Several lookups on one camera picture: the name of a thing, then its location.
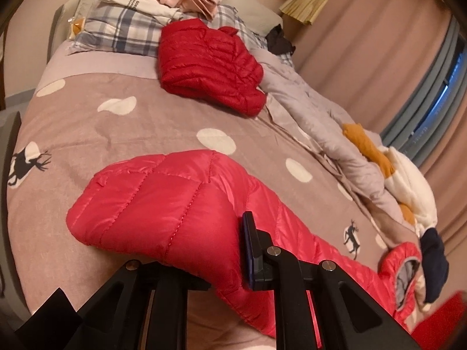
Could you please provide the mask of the pink-red puffer jacket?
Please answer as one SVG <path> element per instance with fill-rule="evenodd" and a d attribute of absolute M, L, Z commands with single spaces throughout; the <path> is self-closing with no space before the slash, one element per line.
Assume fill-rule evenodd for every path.
<path fill-rule="evenodd" d="M 252 292 L 241 272 L 241 216 L 251 212 L 273 243 L 305 262 L 336 262 L 398 323 L 416 306 L 421 260 L 409 242 L 381 253 L 381 237 L 320 167 L 299 181 L 287 167 L 262 182 L 212 150 L 139 156 L 90 180 L 67 214 L 81 243 L 142 255 L 198 276 L 248 325 L 274 336 L 274 299 Z"/>

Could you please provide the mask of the navy folded garment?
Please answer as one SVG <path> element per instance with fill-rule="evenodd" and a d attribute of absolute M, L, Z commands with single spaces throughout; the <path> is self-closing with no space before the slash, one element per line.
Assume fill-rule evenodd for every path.
<path fill-rule="evenodd" d="M 422 267 L 425 277 L 425 303 L 433 303 L 441 295 L 449 276 L 449 262 L 444 243 L 434 227 L 428 228 L 420 239 Z"/>

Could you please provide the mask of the brown polka dot duvet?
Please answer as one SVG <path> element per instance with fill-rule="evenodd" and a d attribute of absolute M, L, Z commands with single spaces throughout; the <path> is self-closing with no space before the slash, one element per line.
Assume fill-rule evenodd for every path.
<path fill-rule="evenodd" d="M 67 226 L 67 214 L 109 165 L 193 150 L 229 156 L 262 182 L 277 182 L 280 165 L 301 182 L 320 167 L 372 222 L 382 254 L 403 242 L 419 249 L 405 221 L 395 222 L 354 192 L 326 157 L 274 123 L 266 104 L 248 117 L 171 94 L 158 80 L 157 61 L 147 56 L 56 53 L 21 124 L 8 179 L 10 244 L 28 307 L 38 310 L 57 289 L 82 307 L 127 260 L 157 262 L 81 243 Z M 188 295 L 187 339 L 190 349 L 276 347 L 276 334 L 264 335 L 244 322 L 211 284 Z"/>

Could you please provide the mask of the grey crumpled quilt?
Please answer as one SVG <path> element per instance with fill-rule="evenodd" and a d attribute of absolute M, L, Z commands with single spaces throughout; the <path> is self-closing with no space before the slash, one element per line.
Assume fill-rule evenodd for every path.
<path fill-rule="evenodd" d="M 260 88 L 267 94 L 266 107 L 274 123 L 313 153 L 326 157 L 344 176 L 345 184 L 401 224 L 403 214 L 385 188 L 380 168 L 343 134 L 342 125 L 353 122 L 349 114 L 312 89 L 269 51 L 257 48 L 252 55 L 264 70 Z"/>

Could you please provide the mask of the folded dark red puffer jacket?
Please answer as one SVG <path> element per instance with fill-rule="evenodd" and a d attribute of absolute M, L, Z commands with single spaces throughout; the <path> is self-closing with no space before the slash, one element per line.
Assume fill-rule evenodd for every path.
<path fill-rule="evenodd" d="M 157 68 L 165 91 L 244 116 L 257 116 L 267 100 L 259 89 L 263 67 L 229 26 L 211 29 L 198 18 L 168 24 L 161 30 Z"/>

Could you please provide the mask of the small black garment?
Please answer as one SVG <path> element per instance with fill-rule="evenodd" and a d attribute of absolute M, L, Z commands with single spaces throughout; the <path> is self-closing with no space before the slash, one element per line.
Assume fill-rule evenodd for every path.
<path fill-rule="evenodd" d="M 276 25 L 265 36 L 268 45 L 268 51 L 274 55 L 292 55 L 295 53 L 296 46 L 287 40 L 281 24 Z"/>

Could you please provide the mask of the grey plaid pillow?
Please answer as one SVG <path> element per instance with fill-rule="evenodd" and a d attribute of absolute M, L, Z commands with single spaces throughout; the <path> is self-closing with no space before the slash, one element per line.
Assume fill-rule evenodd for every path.
<path fill-rule="evenodd" d="M 104 51 L 156 57 L 162 28 L 171 22 L 195 17 L 191 13 L 183 13 L 179 17 L 172 15 L 170 18 L 152 17 L 136 8 L 140 1 L 142 0 L 128 0 L 120 5 L 112 0 L 95 0 L 84 29 L 73 40 L 69 53 Z M 282 63 L 290 67 L 293 65 L 291 50 L 281 51 L 273 47 L 274 41 L 279 38 L 278 24 L 266 36 L 261 36 L 244 23 L 234 7 L 225 5 L 218 7 L 213 21 L 203 20 L 203 23 L 210 29 L 236 29 L 237 36 L 249 51 L 255 48 L 265 49 L 278 56 Z"/>

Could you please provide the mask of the pink curtain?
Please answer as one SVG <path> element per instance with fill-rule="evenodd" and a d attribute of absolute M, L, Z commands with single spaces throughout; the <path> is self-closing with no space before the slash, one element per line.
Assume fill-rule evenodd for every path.
<path fill-rule="evenodd" d="M 381 136 L 430 68 L 451 18 L 443 0 L 329 0 L 298 35 L 294 61 L 317 91 Z M 419 166 L 435 194 L 449 252 L 466 248 L 466 94 L 447 132 Z"/>

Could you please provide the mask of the beige pillow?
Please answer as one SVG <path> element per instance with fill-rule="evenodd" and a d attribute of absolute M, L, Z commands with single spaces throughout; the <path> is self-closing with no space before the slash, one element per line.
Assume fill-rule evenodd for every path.
<path fill-rule="evenodd" d="M 283 19 L 258 0 L 222 0 L 222 4 L 235 8 L 245 26 L 260 36 L 265 37 L 278 25 L 283 26 Z"/>

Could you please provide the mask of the beige pleated lampshade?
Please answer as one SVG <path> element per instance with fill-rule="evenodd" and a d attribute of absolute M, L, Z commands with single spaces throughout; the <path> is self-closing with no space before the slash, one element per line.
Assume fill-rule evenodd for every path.
<path fill-rule="evenodd" d="M 327 3 L 328 0 L 286 0 L 279 10 L 304 25 L 312 25 Z"/>

